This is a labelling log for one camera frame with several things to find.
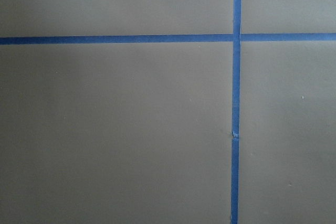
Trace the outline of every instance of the horizontal blue line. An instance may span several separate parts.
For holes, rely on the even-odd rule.
[[[218,41],[232,41],[232,40],[233,40],[232,34],[8,37],[8,38],[0,38],[0,45],[218,42]]]
[[[336,33],[317,34],[241,34],[241,41],[336,40]]]

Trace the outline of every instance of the blue tape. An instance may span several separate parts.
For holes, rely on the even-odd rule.
[[[233,80],[232,80],[232,157],[231,224],[238,223],[239,100],[240,100],[240,23],[242,0],[234,0],[233,10]]]
[[[8,37],[8,38],[0,38],[0,45],[218,42],[218,41],[232,41],[232,40],[233,40],[232,34]]]
[[[241,41],[336,40],[336,34],[241,34]]]

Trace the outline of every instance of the vertical blue line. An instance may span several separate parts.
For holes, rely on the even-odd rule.
[[[231,224],[238,223],[239,184],[239,93],[240,93],[240,22],[242,0],[233,6],[233,80],[232,80],[232,157],[231,157]]]

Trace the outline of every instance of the blue line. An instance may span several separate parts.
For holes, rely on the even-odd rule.
[[[336,34],[241,34],[242,41],[336,40]]]
[[[240,93],[240,22],[242,0],[234,0],[233,10],[233,80],[232,80],[232,157],[231,157],[231,224],[238,223],[239,182],[239,93]]]
[[[233,40],[232,34],[8,37],[8,38],[0,38],[0,45],[218,42],[218,41],[232,41],[232,40]]]

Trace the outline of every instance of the gray surface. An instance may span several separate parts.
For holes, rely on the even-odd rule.
[[[243,33],[336,33],[335,0],[242,0]]]
[[[0,223],[229,223],[231,43],[0,54]]]
[[[0,37],[232,33],[233,0],[0,0]]]
[[[335,222],[335,54],[336,42],[242,43],[240,224]]]

